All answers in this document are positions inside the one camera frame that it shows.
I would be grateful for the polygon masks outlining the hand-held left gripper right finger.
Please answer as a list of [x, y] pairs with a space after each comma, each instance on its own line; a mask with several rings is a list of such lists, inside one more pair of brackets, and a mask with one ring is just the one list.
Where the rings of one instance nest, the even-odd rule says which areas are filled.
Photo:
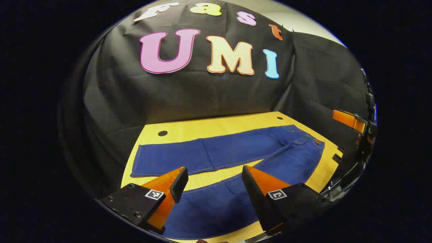
[[269, 236], [292, 232], [324, 212], [324, 197], [304, 183], [292, 186], [248, 165], [243, 166], [242, 181]]

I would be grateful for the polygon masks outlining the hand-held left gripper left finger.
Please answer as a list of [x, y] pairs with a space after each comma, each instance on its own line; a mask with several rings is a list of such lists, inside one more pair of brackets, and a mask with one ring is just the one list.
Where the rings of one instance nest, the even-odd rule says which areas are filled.
[[187, 183], [188, 169], [180, 167], [142, 185], [129, 183], [99, 201], [133, 225], [164, 234], [164, 225]]

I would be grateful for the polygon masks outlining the blue jeans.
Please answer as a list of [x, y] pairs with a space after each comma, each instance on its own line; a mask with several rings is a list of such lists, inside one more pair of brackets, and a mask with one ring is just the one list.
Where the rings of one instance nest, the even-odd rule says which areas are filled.
[[[326, 143], [294, 125], [186, 142], [139, 145], [131, 177], [160, 176], [185, 166], [189, 175], [258, 161], [255, 168], [290, 185], [305, 183]], [[241, 175], [185, 190], [165, 223], [166, 238], [206, 239], [258, 221]]]

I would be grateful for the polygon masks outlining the black backdrop cloth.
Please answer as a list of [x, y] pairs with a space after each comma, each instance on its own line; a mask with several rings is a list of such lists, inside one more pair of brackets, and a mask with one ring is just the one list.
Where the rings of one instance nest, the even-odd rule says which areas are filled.
[[351, 151], [354, 132], [331, 120], [333, 109], [374, 116], [361, 64], [323, 27], [221, 0], [204, 0], [220, 16], [191, 12], [199, 2], [132, 12], [91, 43], [65, 83], [59, 137], [93, 197], [120, 187], [149, 124], [281, 112]]

